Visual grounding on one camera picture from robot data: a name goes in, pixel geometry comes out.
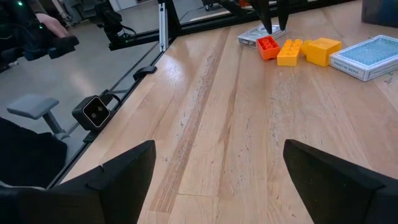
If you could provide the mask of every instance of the yellow lego brick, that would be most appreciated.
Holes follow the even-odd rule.
[[[320,66],[329,65],[329,56],[341,50],[341,42],[327,38],[311,41],[306,47],[307,61]]]
[[[301,45],[301,48],[300,48],[300,52],[301,52],[302,54],[307,55],[308,45],[309,45],[309,43],[311,43],[311,42],[312,42],[312,40],[306,40],[306,41],[304,41],[304,43]]]
[[[277,57],[278,66],[296,66],[299,61],[300,46],[302,43],[303,41],[300,39],[295,41],[286,40]]]

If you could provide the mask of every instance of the wood grain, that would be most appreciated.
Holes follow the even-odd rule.
[[[155,139],[139,223],[294,224],[312,221],[282,157],[288,138],[398,178],[397,72],[365,83],[304,58],[278,67],[238,45],[258,24],[177,38],[65,180]],[[398,37],[362,23],[361,1],[292,14],[287,30],[281,45]]]

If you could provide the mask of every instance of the gray chair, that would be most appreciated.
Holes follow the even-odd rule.
[[[65,158],[65,164],[68,164],[81,147],[82,142],[73,139],[65,130],[61,128],[58,121],[55,119],[51,109],[58,104],[59,101],[54,98],[28,94],[11,103],[7,107],[7,110],[11,114],[34,120],[38,120],[39,118],[43,117],[45,122],[52,130],[54,136],[67,145],[68,149]]]

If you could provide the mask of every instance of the gray floor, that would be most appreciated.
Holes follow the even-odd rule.
[[[201,0],[175,0],[174,3],[179,17],[189,12],[181,22],[224,10],[218,6],[210,12],[204,8],[194,10],[203,6]],[[157,10],[157,1],[151,1],[120,13],[125,26],[144,32],[159,27]],[[1,117],[38,133],[50,131],[42,119],[32,121],[6,111],[9,103],[27,93],[41,94],[60,101],[53,113],[61,126],[68,129],[75,122],[72,109],[82,99],[111,88],[152,46],[157,45],[154,42],[111,52],[103,30],[95,25],[83,22],[69,31],[80,41],[76,51],[55,60],[50,60],[48,56],[32,62],[20,58],[19,65],[0,74]],[[148,65],[158,53],[159,48],[156,46],[135,70]],[[133,83],[132,74],[135,70],[121,82],[118,90],[128,88]],[[84,133],[79,127],[73,135],[81,139]]]

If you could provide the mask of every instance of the wooden table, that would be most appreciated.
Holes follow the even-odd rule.
[[[398,37],[360,13],[355,1],[292,14],[278,42]],[[282,158],[288,138],[398,178],[396,75],[365,83],[304,58],[278,67],[238,45],[258,24],[179,37],[65,180],[155,139],[140,223],[290,224],[312,221]]]

